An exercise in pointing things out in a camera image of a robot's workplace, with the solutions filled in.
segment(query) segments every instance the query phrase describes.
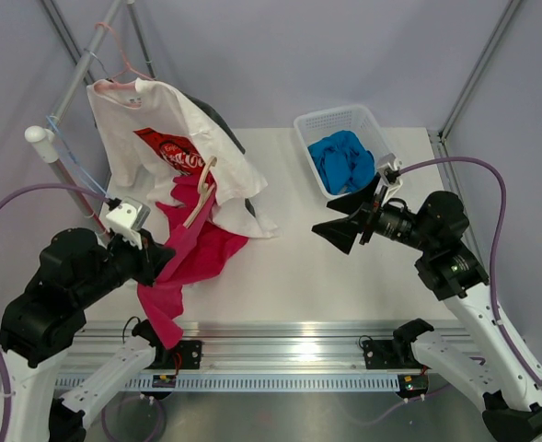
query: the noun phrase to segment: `white t-shirt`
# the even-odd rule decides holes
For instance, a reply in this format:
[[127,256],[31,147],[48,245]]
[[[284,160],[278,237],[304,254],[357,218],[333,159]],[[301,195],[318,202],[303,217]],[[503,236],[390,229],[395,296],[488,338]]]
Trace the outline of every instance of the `white t-shirt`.
[[155,178],[148,200],[177,205],[170,196],[172,179],[200,173],[210,157],[217,157],[211,168],[218,204],[213,222],[250,238],[275,236],[277,226],[258,209],[256,217],[251,215],[244,204],[267,181],[209,116],[166,83],[138,78],[131,87],[109,86],[99,80],[86,91],[118,185],[132,186],[144,166]]

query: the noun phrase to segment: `laundry basket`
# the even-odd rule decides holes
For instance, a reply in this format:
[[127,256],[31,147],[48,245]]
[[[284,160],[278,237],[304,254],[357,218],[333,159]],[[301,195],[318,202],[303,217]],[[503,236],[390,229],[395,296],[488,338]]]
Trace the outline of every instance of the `laundry basket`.
[[308,148],[312,144],[338,131],[351,131],[359,138],[364,149],[373,154],[375,164],[379,158],[392,152],[390,144],[373,114],[365,106],[359,104],[302,115],[295,119],[294,127],[309,166],[316,176],[317,185],[329,200],[338,198],[339,195],[332,195],[326,190],[326,186],[317,173],[314,160],[309,155]]

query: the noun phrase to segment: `blue towel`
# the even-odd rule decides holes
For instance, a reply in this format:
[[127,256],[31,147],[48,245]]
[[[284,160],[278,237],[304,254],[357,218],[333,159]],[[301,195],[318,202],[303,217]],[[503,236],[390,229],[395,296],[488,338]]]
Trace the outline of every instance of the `blue towel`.
[[309,148],[326,190],[356,192],[375,176],[375,160],[351,131],[339,131]]

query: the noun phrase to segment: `red logo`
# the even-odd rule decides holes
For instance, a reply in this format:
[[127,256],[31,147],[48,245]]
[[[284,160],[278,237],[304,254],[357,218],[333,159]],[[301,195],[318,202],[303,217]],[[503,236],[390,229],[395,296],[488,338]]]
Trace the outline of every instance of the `red logo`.
[[201,174],[205,162],[189,138],[161,134],[150,127],[133,132],[174,169],[186,175]]

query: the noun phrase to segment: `gray floor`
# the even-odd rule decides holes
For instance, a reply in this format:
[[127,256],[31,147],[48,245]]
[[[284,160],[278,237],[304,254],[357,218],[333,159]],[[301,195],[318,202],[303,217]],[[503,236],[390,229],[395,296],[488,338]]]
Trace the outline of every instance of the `gray floor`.
[[[145,441],[156,409],[147,401],[108,407],[107,424],[121,442]],[[477,410],[458,391],[399,407],[372,423],[400,399],[392,393],[177,393],[162,401],[166,429],[151,440],[174,442],[487,442]],[[100,422],[86,441],[102,442]]]

